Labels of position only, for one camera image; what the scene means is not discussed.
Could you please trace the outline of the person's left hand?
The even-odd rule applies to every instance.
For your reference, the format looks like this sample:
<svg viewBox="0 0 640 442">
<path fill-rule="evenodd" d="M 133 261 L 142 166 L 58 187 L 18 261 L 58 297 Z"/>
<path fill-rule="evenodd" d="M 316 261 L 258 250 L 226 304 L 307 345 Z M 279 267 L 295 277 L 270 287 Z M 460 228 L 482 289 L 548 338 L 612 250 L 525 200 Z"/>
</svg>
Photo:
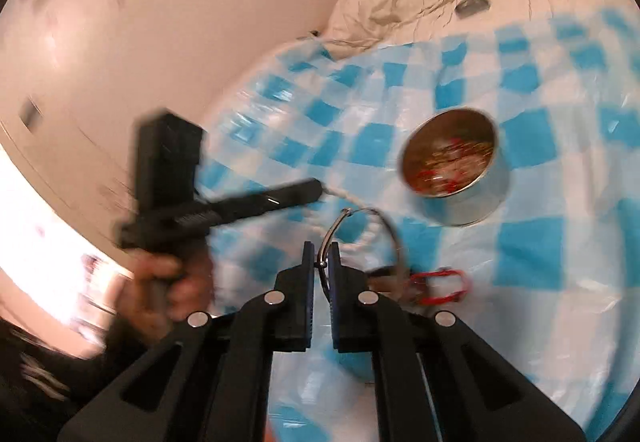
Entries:
<svg viewBox="0 0 640 442">
<path fill-rule="evenodd" d="M 214 262 L 205 240 L 186 245 L 175 256 L 139 250 L 131 272 L 116 311 L 146 344 L 161 340 L 175 324 L 214 302 Z"/>
</svg>

